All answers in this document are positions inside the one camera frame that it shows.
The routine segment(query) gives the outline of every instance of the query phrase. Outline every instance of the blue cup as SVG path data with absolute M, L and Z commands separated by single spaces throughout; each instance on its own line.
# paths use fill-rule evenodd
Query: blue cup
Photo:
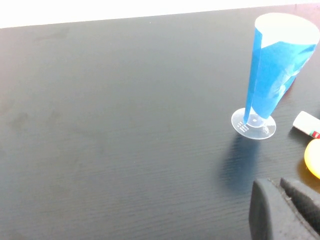
M 256 19 L 246 105 L 231 118 L 240 134 L 266 139 L 275 133 L 271 114 L 319 39 L 319 29 L 299 16 L 268 13 Z

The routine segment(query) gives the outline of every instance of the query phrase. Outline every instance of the clear plastic base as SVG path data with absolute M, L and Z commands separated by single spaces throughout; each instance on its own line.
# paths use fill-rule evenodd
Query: clear plastic base
M 244 115 L 245 108 L 241 108 L 235 111 L 231 117 L 232 126 L 242 136 L 249 139 L 262 140 L 275 134 L 276 122 L 271 116 L 263 119 L 254 111 L 250 111 L 249 121 L 244 125 Z

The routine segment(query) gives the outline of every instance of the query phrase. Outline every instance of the white background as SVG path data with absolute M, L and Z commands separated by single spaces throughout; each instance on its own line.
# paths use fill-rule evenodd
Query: white background
M 2 0 L 0 28 L 120 19 L 320 0 Z

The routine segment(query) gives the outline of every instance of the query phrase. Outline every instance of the yellow object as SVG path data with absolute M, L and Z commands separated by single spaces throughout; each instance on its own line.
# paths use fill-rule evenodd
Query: yellow object
M 320 179 L 320 139 L 309 142 L 304 151 L 304 161 L 310 172 Z

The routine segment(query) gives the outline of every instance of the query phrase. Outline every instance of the black table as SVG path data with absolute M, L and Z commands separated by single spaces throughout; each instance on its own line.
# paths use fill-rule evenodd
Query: black table
M 320 49 L 273 117 L 237 135 L 261 7 L 0 31 L 2 240 L 250 239 L 255 178 L 297 178 L 320 117 Z

